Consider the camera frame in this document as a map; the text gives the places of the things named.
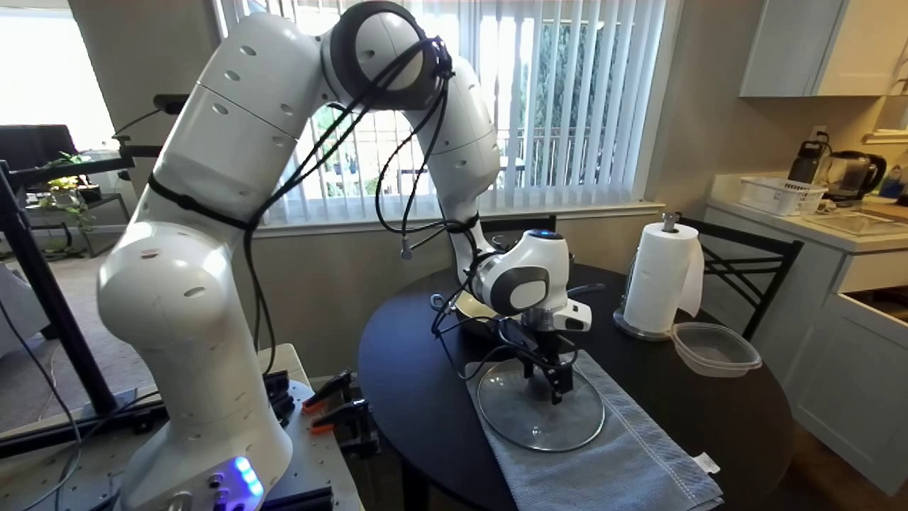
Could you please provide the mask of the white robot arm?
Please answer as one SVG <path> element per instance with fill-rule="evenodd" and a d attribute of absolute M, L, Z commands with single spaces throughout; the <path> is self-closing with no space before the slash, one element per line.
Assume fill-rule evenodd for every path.
<path fill-rule="evenodd" d="M 398 109 L 421 133 L 465 288 L 520 325 L 594 324 L 567 295 L 567 241 L 485 241 L 479 195 L 499 143 L 476 71 L 392 0 L 360 0 L 326 34 L 245 16 L 197 78 L 126 236 L 100 267 L 100 318 L 147 363 L 167 422 L 133 454 L 120 511 L 255 511 L 292 463 L 234 278 L 306 118 L 326 102 Z"/>

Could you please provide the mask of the robot base platform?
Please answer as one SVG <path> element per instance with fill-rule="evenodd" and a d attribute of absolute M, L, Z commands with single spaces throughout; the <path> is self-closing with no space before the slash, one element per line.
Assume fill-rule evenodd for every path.
<path fill-rule="evenodd" d="M 305 410 L 313 385 L 292 342 L 276 348 L 276 372 L 290 375 L 292 413 L 283 430 L 292 439 L 292 459 L 269 490 L 265 511 L 305 511 L 310 490 L 326 490 L 319 511 L 363 511 L 339 439 L 329 430 L 316 433 L 313 417 Z M 150 437 L 154 430 L 107 422 L 107 429 L 93 429 L 79 441 L 4 457 L 0 511 L 110 507 L 131 457 Z"/>

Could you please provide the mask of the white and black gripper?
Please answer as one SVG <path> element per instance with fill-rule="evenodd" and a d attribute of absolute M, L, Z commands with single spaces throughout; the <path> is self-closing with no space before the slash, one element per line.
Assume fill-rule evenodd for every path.
<path fill-rule="evenodd" d="M 493 311 L 520 318 L 537 332 L 588 332 L 594 309 L 567 295 L 570 248 L 553 230 L 524 230 L 507 253 L 479 261 L 472 291 Z M 547 342 L 520 351 L 522 375 L 541 380 L 544 396 L 556 403 L 574 390 L 575 351 L 560 351 Z"/>

